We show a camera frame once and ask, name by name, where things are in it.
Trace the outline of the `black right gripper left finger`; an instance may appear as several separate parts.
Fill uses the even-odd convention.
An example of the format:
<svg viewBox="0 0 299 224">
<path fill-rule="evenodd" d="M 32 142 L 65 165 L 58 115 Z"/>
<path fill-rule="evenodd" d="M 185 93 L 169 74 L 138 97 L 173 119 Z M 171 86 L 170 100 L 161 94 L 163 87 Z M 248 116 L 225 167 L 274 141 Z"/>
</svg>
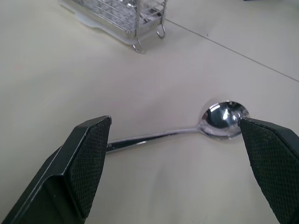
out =
<svg viewBox="0 0 299 224">
<path fill-rule="evenodd" d="M 100 182 L 110 116 L 76 126 L 51 154 L 1 224 L 84 224 Z"/>
</svg>

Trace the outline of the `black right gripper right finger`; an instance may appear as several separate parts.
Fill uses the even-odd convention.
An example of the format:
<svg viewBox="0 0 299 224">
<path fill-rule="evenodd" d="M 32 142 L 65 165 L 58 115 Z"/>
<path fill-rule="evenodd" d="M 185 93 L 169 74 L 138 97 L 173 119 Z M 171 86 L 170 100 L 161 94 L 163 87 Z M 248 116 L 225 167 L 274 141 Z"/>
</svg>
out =
<svg viewBox="0 0 299 224">
<path fill-rule="evenodd" d="M 274 123 L 238 122 L 254 177 L 280 224 L 299 224 L 299 136 Z"/>
</svg>

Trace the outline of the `shiny steel spoon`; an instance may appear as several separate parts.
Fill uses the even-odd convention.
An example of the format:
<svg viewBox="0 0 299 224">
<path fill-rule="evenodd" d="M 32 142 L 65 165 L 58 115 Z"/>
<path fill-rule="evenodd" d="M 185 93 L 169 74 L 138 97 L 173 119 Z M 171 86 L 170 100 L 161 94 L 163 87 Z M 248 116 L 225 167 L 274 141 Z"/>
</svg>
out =
<svg viewBox="0 0 299 224">
<path fill-rule="evenodd" d="M 107 144 L 107 153 L 145 144 L 151 140 L 188 133 L 200 133 L 216 140 L 231 140 L 241 135 L 238 122 L 244 117 L 250 117 L 249 111 L 238 102 L 227 100 L 215 103 L 203 113 L 193 127 L 113 140 Z"/>
</svg>

